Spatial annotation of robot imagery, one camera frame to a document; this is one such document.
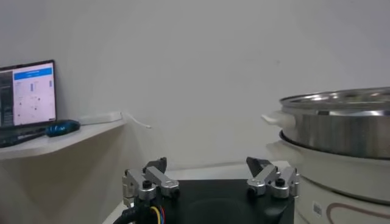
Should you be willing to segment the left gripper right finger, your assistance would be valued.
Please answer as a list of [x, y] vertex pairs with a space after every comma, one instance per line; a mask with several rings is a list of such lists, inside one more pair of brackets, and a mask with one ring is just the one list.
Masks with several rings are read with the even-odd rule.
[[258, 198], [270, 192], [274, 198], [299, 196], [299, 173], [294, 167], [279, 169], [266, 159], [247, 157], [246, 163], [252, 174], [247, 180], [249, 198]]

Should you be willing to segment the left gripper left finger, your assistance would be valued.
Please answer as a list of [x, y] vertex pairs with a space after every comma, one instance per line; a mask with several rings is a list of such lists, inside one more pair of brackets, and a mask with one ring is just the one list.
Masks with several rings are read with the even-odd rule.
[[165, 175], [167, 158], [162, 157], [149, 161], [142, 170], [126, 169], [122, 176], [122, 201], [131, 207], [131, 202], [138, 198], [141, 201], [152, 201], [159, 192], [162, 197], [178, 199], [180, 185]]

